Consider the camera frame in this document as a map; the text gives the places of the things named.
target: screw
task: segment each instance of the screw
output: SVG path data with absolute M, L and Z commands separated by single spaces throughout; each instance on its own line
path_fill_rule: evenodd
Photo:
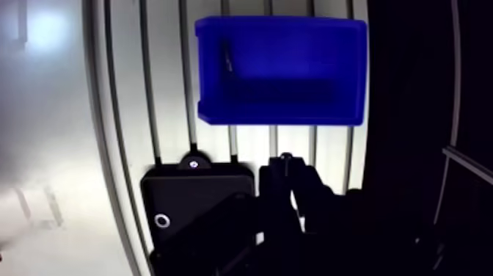
M 189 166 L 192 169 L 196 169 L 196 168 L 199 167 L 199 163 L 197 161 L 195 161 L 195 160 L 194 161 L 190 161 Z

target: dark background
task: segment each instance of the dark background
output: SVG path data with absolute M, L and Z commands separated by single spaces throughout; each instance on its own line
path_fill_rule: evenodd
M 363 189 L 380 212 L 433 225 L 453 113 L 451 0 L 369 0 L 370 114 Z M 493 170 L 493 1 L 459 0 L 456 149 Z M 493 186 L 450 161 L 435 231 L 441 270 L 491 275 Z

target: circular hole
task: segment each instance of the circular hole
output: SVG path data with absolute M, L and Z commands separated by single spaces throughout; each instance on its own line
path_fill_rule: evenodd
M 171 225 L 171 220 L 165 214 L 157 214 L 154 216 L 154 223 L 160 229 L 166 229 Z

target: bright light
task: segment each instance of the bright light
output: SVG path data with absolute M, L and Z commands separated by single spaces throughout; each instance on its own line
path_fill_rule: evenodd
M 40 12 L 29 20 L 27 45 L 35 51 L 56 51 L 68 39 L 67 18 L 59 12 Z

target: blue plastic container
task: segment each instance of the blue plastic container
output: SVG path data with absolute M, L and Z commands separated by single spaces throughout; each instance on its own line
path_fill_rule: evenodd
M 286 16 L 209 17 L 199 42 L 199 117 L 210 124 L 362 123 L 363 21 Z

